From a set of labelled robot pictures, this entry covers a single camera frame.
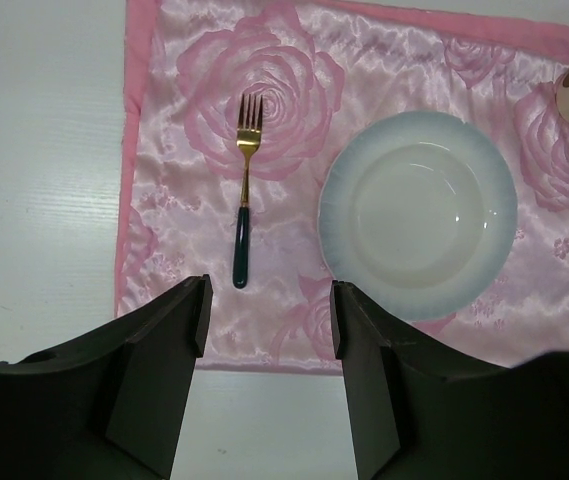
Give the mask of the pink rose satin cloth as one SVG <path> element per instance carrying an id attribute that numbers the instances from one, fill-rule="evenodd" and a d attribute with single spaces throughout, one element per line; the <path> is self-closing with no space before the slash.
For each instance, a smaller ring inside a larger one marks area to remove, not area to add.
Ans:
<path id="1" fill-rule="evenodd" d="M 328 169 L 373 122 L 437 110 L 499 148 L 518 223 L 490 287 L 418 328 L 501 365 L 569 350 L 569 124 L 555 106 L 568 69 L 566 25 L 345 1 L 129 2 L 117 314 L 208 274 L 200 367 L 338 373 L 316 227 Z M 263 98 L 263 130 L 237 289 L 243 94 Z"/>

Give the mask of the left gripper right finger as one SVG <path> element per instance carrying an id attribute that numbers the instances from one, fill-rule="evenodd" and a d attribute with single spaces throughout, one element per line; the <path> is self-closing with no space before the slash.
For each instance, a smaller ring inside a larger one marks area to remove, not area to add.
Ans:
<path id="1" fill-rule="evenodd" d="M 512 368 L 455 350 L 357 286 L 330 295 L 362 479 L 569 479 L 569 352 Z"/>

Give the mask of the white round plate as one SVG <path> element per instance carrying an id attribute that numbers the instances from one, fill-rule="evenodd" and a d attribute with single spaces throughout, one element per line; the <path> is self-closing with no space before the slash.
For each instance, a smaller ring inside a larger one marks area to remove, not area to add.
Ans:
<path id="1" fill-rule="evenodd" d="M 517 210 L 509 167 L 483 132 L 410 111 L 365 128 L 337 156 L 317 227 L 334 278 L 422 321 L 466 307 L 498 277 Z"/>

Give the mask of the gold fork dark handle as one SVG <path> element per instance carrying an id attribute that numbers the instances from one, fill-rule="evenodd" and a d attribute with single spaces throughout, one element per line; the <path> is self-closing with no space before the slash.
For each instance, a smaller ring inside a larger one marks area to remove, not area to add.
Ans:
<path id="1" fill-rule="evenodd" d="M 236 224 L 232 281 L 237 289 L 247 286 L 250 252 L 250 161 L 261 145 L 263 98 L 243 94 L 240 101 L 236 145 L 244 157 L 240 207 Z"/>

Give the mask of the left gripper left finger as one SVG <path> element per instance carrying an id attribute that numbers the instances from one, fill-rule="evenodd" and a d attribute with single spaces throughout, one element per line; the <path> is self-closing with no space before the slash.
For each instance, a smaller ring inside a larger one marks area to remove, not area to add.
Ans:
<path id="1" fill-rule="evenodd" d="M 0 362 L 0 479 L 167 479 L 211 315 L 192 276 L 82 336 Z"/>

